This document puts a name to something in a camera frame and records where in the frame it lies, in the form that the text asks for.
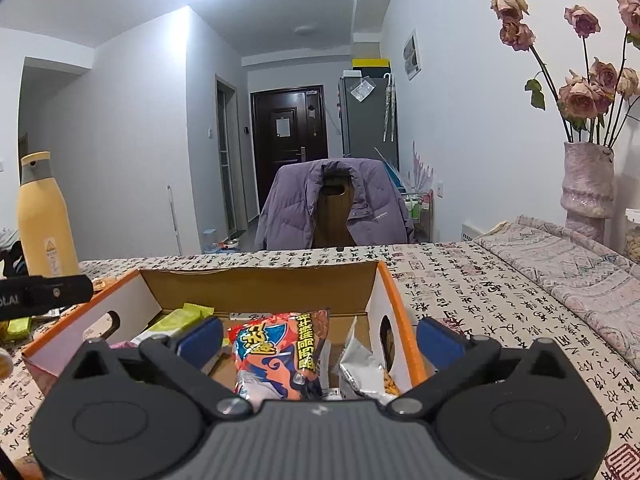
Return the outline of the long green snack bar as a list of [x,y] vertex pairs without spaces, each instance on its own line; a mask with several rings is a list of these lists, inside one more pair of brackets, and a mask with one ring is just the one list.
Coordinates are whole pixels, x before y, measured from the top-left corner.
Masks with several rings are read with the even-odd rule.
[[190,328],[198,325],[199,322],[210,318],[215,313],[212,307],[201,306],[186,302],[180,309],[171,310],[164,314],[158,321],[152,323],[138,336],[131,339],[134,346],[138,346],[147,339],[154,336],[166,336],[169,338],[184,334]]

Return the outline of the red snack bag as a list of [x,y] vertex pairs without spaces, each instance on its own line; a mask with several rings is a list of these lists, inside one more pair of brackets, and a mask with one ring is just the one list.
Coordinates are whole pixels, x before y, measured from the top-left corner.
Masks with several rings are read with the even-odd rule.
[[235,391],[259,410],[266,401],[315,401],[329,383],[326,309],[278,313],[229,330]]

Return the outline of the white packet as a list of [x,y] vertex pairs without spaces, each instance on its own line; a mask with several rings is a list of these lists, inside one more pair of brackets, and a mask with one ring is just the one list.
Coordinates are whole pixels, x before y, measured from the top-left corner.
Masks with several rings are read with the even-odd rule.
[[371,399],[386,405],[398,398],[400,390],[381,362],[356,337],[354,318],[337,360],[335,374],[344,400]]

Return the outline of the yellow thermos bottle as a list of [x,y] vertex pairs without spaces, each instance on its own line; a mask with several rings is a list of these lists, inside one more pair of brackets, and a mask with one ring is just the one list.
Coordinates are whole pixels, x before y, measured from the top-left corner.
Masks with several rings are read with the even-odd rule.
[[17,194],[17,227],[30,275],[59,278],[79,273],[70,218],[51,154],[37,152],[21,159],[22,180]]

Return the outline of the patterned tablecloth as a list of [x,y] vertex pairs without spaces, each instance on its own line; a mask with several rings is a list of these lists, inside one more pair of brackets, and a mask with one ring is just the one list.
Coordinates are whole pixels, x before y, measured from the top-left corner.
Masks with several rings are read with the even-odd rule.
[[484,334],[506,346],[524,347],[537,336],[553,338],[610,422],[612,443],[601,478],[638,478],[639,367],[548,292],[475,242],[94,260],[80,268],[90,278],[110,280],[138,269],[298,268],[369,260],[390,268],[413,322],[430,316],[460,334]]

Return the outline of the red cardboard box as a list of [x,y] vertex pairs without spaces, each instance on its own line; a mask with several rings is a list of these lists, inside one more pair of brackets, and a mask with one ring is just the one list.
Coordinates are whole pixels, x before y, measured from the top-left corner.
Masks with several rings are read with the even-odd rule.
[[331,356],[350,330],[382,363],[401,391],[427,378],[416,336],[390,270],[382,261],[211,271],[134,270],[74,309],[26,346],[23,361],[42,392],[48,392],[84,342],[90,326],[109,313],[120,321],[107,341],[118,344],[160,312],[186,302],[212,307],[225,326],[250,314],[326,309]]

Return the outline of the purple jacket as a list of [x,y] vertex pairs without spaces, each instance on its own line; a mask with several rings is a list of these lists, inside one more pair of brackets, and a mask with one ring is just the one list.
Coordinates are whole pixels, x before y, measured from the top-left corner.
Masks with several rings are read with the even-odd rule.
[[259,250],[413,241],[404,200],[384,164],[370,158],[319,159],[280,168],[255,238]]

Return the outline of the folded pink table runner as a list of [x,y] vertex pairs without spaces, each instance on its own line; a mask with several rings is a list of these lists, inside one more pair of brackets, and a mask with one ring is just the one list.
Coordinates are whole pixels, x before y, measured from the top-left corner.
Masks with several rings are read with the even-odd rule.
[[565,226],[519,216],[475,243],[525,275],[639,367],[639,266]]

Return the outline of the wooden chair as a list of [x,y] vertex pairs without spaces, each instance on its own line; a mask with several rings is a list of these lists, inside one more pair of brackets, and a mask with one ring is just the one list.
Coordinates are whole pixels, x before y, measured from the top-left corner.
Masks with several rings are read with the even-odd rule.
[[314,214],[313,248],[356,245],[347,229],[353,202],[354,188],[348,174],[334,174],[324,178]]

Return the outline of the glass jar with grains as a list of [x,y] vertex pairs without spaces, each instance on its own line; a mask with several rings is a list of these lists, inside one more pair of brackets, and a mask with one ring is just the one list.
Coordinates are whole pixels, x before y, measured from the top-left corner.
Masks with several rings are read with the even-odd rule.
[[626,232],[624,256],[634,263],[640,263],[640,226],[634,226]]

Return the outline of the pink ceramic vase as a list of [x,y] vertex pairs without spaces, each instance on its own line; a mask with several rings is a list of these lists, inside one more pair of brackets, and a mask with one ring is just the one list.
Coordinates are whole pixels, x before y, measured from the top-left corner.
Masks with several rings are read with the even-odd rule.
[[565,142],[561,206],[567,229],[603,243],[615,196],[614,152],[600,144]]

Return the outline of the dark front door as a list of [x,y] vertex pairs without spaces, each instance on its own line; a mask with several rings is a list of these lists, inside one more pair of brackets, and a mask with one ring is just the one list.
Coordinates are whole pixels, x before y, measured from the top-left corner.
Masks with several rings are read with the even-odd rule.
[[250,108],[258,209],[262,210],[281,167],[329,156],[323,88],[253,92]]

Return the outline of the grey refrigerator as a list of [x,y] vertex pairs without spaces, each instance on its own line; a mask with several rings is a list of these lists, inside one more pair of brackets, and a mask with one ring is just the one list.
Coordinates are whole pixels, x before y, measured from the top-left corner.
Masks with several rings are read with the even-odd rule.
[[338,104],[342,128],[343,155],[353,158],[386,159],[399,167],[398,133],[386,112],[387,78],[342,77],[338,83]]

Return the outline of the yellow box on fridge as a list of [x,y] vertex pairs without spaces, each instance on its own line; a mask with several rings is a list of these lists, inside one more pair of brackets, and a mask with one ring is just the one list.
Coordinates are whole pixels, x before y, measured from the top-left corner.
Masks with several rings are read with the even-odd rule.
[[365,70],[366,68],[388,70],[390,61],[386,60],[386,58],[353,58],[352,68],[354,70]]

